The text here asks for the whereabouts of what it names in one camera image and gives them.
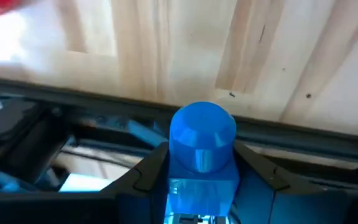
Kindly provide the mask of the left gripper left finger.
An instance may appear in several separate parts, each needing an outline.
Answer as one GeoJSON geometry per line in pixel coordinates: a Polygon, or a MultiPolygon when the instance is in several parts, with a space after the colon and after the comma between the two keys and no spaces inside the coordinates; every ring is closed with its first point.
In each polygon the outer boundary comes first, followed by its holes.
{"type": "Polygon", "coordinates": [[[163,224],[168,194],[168,143],[153,149],[137,165],[102,189],[100,224],[163,224]]]}

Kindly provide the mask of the black table frame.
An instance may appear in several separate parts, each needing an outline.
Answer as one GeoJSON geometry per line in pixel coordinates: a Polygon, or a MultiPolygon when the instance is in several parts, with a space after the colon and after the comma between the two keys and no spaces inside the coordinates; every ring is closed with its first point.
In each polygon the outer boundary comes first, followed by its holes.
{"type": "MultiPolygon", "coordinates": [[[[0,99],[63,111],[75,146],[144,157],[168,138],[177,108],[156,103],[0,80],[0,99]]],[[[236,117],[236,139],[278,165],[324,185],[358,186],[358,136],[236,117]]]]}

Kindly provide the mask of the blue round-stud block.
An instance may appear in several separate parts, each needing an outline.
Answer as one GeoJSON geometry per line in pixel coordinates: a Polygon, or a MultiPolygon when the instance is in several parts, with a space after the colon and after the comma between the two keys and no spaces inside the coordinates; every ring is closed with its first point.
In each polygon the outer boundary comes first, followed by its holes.
{"type": "Polygon", "coordinates": [[[200,101],[179,109],[170,124],[168,198],[173,213],[224,217],[239,185],[233,155],[234,118],[200,101]]]}

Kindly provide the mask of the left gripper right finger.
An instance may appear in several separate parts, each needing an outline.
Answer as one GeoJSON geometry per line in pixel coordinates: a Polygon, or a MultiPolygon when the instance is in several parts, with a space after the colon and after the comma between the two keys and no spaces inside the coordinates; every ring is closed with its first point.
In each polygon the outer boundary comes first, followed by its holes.
{"type": "Polygon", "coordinates": [[[343,190],[328,190],[234,143],[239,183],[234,203],[242,224],[343,224],[343,190]]]}

